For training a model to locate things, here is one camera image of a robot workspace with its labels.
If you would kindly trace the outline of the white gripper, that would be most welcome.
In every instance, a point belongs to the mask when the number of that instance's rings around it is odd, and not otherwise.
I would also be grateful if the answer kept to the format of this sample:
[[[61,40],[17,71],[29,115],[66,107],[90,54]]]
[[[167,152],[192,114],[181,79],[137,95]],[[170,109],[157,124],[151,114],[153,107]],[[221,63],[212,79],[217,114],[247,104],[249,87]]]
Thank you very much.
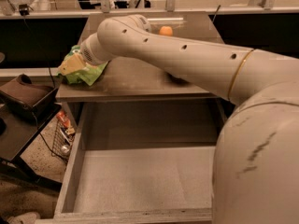
[[[81,43],[80,51],[82,56],[79,53],[74,53],[61,63],[58,67],[58,71],[62,75],[65,76],[83,69],[86,66],[86,62],[98,65],[108,62],[114,58],[111,53],[104,50],[98,40],[97,33],[90,35]]]

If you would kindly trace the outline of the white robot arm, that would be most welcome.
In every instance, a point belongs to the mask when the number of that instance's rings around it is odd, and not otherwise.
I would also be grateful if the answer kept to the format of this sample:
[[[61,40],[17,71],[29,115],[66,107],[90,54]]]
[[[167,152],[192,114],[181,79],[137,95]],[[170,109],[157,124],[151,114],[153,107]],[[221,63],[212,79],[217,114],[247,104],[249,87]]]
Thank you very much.
[[[62,85],[81,114],[57,203],[72,224],[299,224],[296,59],[224,45],[205,14],[96,14],[107,63]]]

